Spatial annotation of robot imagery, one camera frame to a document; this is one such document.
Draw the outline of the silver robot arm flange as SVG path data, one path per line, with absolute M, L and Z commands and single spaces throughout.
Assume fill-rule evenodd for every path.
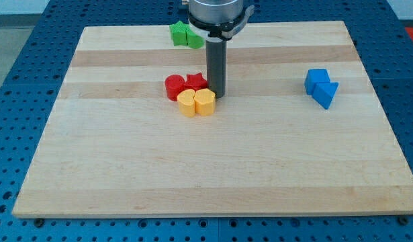
M 247 24 L 255 12 L 254 5 L 243 0 L 189 0 L 190 29 L 210 42 L 229 41 Z

